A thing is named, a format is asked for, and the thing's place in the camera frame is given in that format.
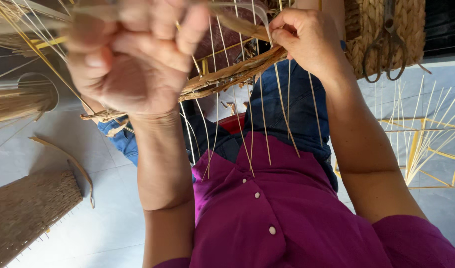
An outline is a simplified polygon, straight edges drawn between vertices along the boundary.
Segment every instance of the woven panel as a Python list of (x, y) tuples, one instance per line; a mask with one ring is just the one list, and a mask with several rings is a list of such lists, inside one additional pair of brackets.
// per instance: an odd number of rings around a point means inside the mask
[(0, 188), (0, 268), (82, 201), (71, 171), (26, 176)]
[[(383, 29), (383, 9), (384, 0), (353, 0), (358, 4), (360, 35), (353, 40), (347, 39), (347, 58), (353, 66), (355, 75), (358, 79), (363, 77), (362, 61), (367, 47), (379, 35)], [(424, 23), (426, 13), (424, 12), (425, 0), (396, 0), (395, 8), (395, 28), (399, 37), (405, 42), (408, 48), (408, 55), (404, 59), (401, 49), (393, 58), (393, 70), (401, 67), (403, 60), (406, 66), (420, 62), (423, 57), (423, 47), (425, 44)], [(346, 24), (351, 18), (346, 13)], [(377, 55), (372, 51), (367, 59), (366, 69), (368, 76), (376, 73)], [(387, 50), (383, 50), (382, 68), (386, 68)]]

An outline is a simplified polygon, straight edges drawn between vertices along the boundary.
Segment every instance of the white tile floor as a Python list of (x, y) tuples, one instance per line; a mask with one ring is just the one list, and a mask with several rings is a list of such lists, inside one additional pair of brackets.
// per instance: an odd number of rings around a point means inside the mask
[[(455, 66), (432, 68), (433, 76), (425, 76), (424, 88), (419, 95), (423, 71), (407, 69), (402, 82), (407, 82), (403, 91), (405, 116), (413, 116), (418, 103), (418, 115), (426, 113), (427, 102), (434, 80), (437, 85), (433, 101), (438, 100), (440, 89), (454, 86), (451, 95), (445, 101), (449, 106), (455, 96)], [(377, 84), (376, 115), (380, 117), (380, 83), (383, 82), (383, 118), (390, 117), (394, 100), (394, 83), (383, 75)], [(360, 81), (362, 92), (371, 110), (375, 109), (375, 88)], [(221, 94), (221, 100), (231, 102), (232, 89)], [(247, 96), (245, 89), (236, 89), (240, 112), (245, 110), (242, 103)], [(201, 100), (203, 109), (208, 112), (208, 119), (214, 121), (215, 109), (211, 108), (215, 95)], [(220, 118), (230, 115), (230, 109), (220, 105)], [(70, 168), (66, 158), (49, 148), (29, 140), (27, 137), (38, 136), (54, 143), (72, 154), (89, 172), (94, 184), (95, 209), (91, 209), (87, 183), (78, 177), (85, 200), (69, 215), (65, 216), (51, 232), (41, 236), (38, 242), (26, 249), (18, 260), (8, 268), (124, 268), (141, 267), (144, 241), (144, 224), (141, 205), (138, 201), (136, 186), (136, 167), (131, 164), (98, 131), (92, 121), (80, 120), (81, 110), (46, 113), (38, 122), (30, 123), (16, 133), (28, 120), (21, 120), (0, 131), (0, 186), (19, 179), (42, 168)], [(451, 108), (446, 119), (455, 114)], [(455, 142), (448, 150), (455, 153)], [(452, 176), (451, 163), (448, 159), (438, 158), (429, 162), (428, 170), (443, 176)], [(353, 205), (340, 182), (338, 197), (352, 211)], [(435, 183), (429, 177), (420, 174), (410, 186)], [(455, 188), (453, 189), (415, 189), (411, 193), (420, 204), (430, 221), (439, 227), (442, 233), (455, 246)]]

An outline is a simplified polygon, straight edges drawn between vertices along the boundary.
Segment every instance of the blue jeans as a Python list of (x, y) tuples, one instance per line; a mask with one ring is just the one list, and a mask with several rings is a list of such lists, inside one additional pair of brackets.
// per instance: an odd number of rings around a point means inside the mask
[[(287, 114), (288, 65), (288, 60), (278, 63), (280, 88), (282, 89), (282, 100), (284, 103), (285, 114)], [(319, 79), (312, 75), (312, 84), (322, 135), (322, 138), (320, 139), (308, 72), (300, 67), (295, 60), (291, 61), (290, 69), (290, 131), (294, 136), (297, 148), (301, 151), (310, 152), (314, 155), (315, 159), (320, 163), (328, 176), (333, 189), (338, 191), (337, 177), (333, 173), (333, 169), (330, 164), (330, 147), (326, 144), (329, 140), (330, 132), (326, 112), (325, 90)], [(280, 103), (274, 66), (270, 66), (262, 74), (262, 93), (265, 107), (264, 114), (266, 119), (267, 134), (276, 137), (283, 143), (293, 145), (292, 140), (287, 138), (287, 125), (284, 120), (284, 113), (282, 112), (282, 106)], [(250, 113), (249, 107), (247, 108), (247, 112), (245, 114), (245, 125), (243, 129), (244, 136), (248, 131), (258, 131), (264, 133), (264, 121), (262, 119), (262, 106), (260, 98), (260, 79), (254, 86), (251, 96), (251, 106), (252, 114)], [(194, 138), (192, 137), (194, 151), (191, 152), (191, 146), (184, 119), (181, 121), (189, 159), (191, 160), (191, 154), (194, 154), (197, 161), (200, 155), (206, 151), (208, 139), (212, 148), (216, 133), (216, 123), (206, 120), (208, 131), (207, 137), (203, 118), (200, 115), (188, 116), (188, 121), (195, 132), (197, 143), (199, 145), (198, 151)], [(118, 124), (115, 121), (98, 124), (99, 130), (104, 134), (106, 134), (108, 130), (115, 127), (118, 127)], [(115, 144), (115, 147), (119, 151), (123, 152), (123, 154), (135, 165), (137, 164), (138, 147), (136, 146), (135, 135), (133, 133), (123, 130), (115, 137), (109, 139), (113, 144)], [(225, 130), (221, 126), (218, 126), (216, 148), (214, 149), (217, 154), (235, 163), (241, 145), (241, 133), (230, 134), (229, 131)]]

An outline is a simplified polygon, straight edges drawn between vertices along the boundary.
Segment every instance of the scissors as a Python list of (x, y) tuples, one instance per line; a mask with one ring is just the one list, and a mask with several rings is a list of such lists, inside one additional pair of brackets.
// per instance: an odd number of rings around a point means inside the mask
[[(387, 67), (385, 69), (386, 71), (386, 77), (388, 77), (389, 80), (395, 81), (397, 80), (402, 74), (403, 71), (405, 70), (406, 66), (406, 58), (408, 55), (408, 50), (406, 48), (406, 44), (401, 40), (401, 38), (398, 36), (395, 30), (394, 26), (394, 15), (395, 15), (395, 0), (385, 0), (385, 12), (383, 16), (383, 30), (379, 33), (378, 37), (373, 40), (373, 42), (367, 47), (367, 50), (365, 51), (365, 55), (363, 56), (363, 75), (365, 76), (366, 80), (370, 83), (374, 83), (379, 80), (379, 77), (381, 76), (381, 56), (383, 52), (383, 47), (385, 45), (385, 40), (388, 40), (389, 43), (389, 49), (388, 49), (388, 62), (386, 63)], [(398, 49), (403, 50), (403, 64), (401, 66), (401, 69), (399, 71), (399, 74), (396, 78), (391, 78), (390, 72), (391, 72), (391, 67), (393, 65), (393, 56), (396, 54), (397, 51), (393, 51), (395, 47), (398, 46)], [(374, 81), (371, 81), (368, 79), (367, 72), (366, 72), (366, 61), (368, 58), (369, 53), (372, 50), (376, 50), (378, 53), (378, 60), (377, 60), (377, 77)]]

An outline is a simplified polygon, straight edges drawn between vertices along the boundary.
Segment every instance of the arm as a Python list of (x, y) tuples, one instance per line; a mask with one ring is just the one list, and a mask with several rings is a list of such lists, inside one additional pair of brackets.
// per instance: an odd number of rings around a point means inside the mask
[(146, 222), (143, 267), (190, 257), (195, 204), (179, 113), (130, 120), (138, 143), (138, 192)]
[[(118, 25), (76, 15), (67, 46), (81, 94), (90, 103), (127, 112), (136, 132), (146, 224), (143, 267), (148, 268), (189, 257), (193, 249), (194, 193), (177, 100), (209, 22), (203, 3), (186, 8), (184, 0), (163, 0), (148, 7), (147, 25), (140, 12), (147, 10), (144, 5), (152, 4), (122, 4), (125, 15)], [(177, 32), (174, 21), (181, 16)]]
[[(316, 10), (286, 9), (271, 28), (288, 58), (295, 58), (324, 85), (332, 145), (357, 214), (371, 223), (399, 214), (426, 219), (408, 191), (385, 132), (363, 99), (331, 18)], [(295, 30), (296, 37), (290, 33)]]

